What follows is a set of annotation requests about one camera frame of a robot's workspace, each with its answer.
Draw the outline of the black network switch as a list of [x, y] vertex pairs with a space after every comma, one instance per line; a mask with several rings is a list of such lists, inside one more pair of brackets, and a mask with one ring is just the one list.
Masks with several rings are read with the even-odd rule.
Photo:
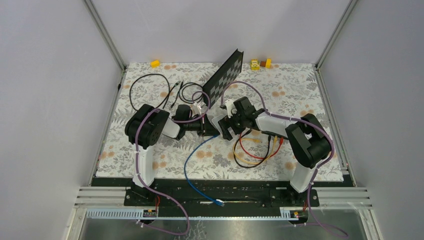
[[284, 140], [289, 140], [289, 138], [287, 137], [287, 135], [283, 132], [272, 132], [272, 131], [265, 131], [265, 130], [261, 130], [262, 134], [268, 135], [268, 136], [272, 136], [272, 137], [278, 137]]

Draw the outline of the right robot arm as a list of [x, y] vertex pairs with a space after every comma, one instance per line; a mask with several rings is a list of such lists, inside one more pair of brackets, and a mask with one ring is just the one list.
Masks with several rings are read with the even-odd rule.
[[230, 141], [234, 134], [246, 129], [288, 140], [297, 166], [283, 196], [293, 206], [307, 199], [307, 189], [313, 182], [318, 164], [332, 152], [334, 145], [315, 115], [308, 113], [301, 118], [290, 118], [256, 109], [247, 97], [226, 100], [220, 107], [227, 111], [217, 124], [221, 135]]

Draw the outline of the white network switch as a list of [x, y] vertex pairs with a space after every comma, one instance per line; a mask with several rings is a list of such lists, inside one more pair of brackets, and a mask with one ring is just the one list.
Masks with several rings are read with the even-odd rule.
[[219, 131], [220, 135], [223, 135], [224, 130], [229, 128], [227, 117], [227, 115], [220, 114], [211, 120], [212, 125]]

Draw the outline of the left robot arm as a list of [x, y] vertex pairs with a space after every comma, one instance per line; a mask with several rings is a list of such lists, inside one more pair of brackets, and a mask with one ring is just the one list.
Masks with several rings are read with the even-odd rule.
[[189, 105], [181, 104], [175, 115], [152, 105], [143, 104], [126, 123], [124, 133], [128, 141], [135, 146], [135, 173], [131, 189], [136, 192], [136, 199], [144, 206], [152, 204], [155, 192], [149, 186], [155, 180], [153, 169], [154, 145], [160, 136], [180, 140], [186, 132], [196, 132], [200, 137], [216, 136], [220, 132], [207, 115], [201, 116], [198, 110], [192, 111]]

